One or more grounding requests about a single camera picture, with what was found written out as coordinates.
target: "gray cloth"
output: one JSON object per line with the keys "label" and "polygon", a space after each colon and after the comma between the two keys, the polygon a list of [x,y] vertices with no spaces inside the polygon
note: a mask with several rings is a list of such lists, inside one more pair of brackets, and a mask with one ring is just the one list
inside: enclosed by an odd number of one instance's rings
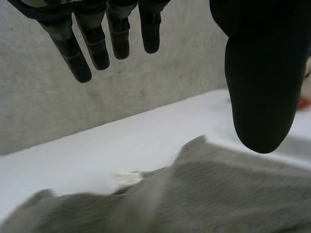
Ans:
{"label": "gray cloth", "polygon": [[1,233],[306,233],[311,173],[205,143],[112,195],[34,194]]}

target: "white tag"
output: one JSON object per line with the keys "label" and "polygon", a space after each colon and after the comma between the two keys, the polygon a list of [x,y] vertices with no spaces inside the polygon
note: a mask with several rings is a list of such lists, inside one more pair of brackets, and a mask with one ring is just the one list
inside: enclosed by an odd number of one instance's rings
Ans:
{"label": "white tag", "polygon": [[118,182],[119,188],[125,188],[132,185],[135,185],[143,180],[143,177],[140,172],[128,172],[128,173],[117,173],[115,178]]}

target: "white surface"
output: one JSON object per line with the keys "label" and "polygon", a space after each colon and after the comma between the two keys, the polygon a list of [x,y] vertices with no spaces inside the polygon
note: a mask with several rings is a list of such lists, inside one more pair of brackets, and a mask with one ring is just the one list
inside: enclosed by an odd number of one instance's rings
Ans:
{"label": "white surface", "polygon": [[[111,193],[116,173],[167,166],[202,134],[249,151],[236,136],[228,100],[228,91],[212,91],[0,158],[0,219],[40,189]],[[310,110],[297,113],[284,143],[264,156],[311,169],[310,119]]]}

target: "concrete wall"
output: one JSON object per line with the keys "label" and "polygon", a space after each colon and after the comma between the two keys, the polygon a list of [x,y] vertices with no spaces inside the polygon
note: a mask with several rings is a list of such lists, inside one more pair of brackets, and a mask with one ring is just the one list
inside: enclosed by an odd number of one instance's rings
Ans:
{"label": "concrete wall", "polygon": [[[130,16],[131,54],[97,71],[74,31],[93,79],[78,83],[49,36],[7,1],[1,1],[1,154],[8,154],[225,87],[226,36],[207,0],[172,0],[162,14],[161,46],[143,50],[136,9]],[[108,33],[106,19],[104,31]]]}

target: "black fingertip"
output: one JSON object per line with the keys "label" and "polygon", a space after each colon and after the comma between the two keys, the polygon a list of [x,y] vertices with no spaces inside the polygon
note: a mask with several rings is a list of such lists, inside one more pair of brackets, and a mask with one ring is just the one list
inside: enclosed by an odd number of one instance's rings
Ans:
{"label": "black fingertip", "polygon": [[125,33],[111,33],[113,53],[118,60],[126,59],[130,55],[128,31]]}
{"label": "black fingertip", "polygon": [[92,79],[92,73],[82,54],[65,59],[75,79],[80,83],[87,83]]}
{"label": "black fingertip", "polygon": [[155,53],[160,47],[160,26],[154,28],[141,27],[142,40],[145,51],[149,54]]}

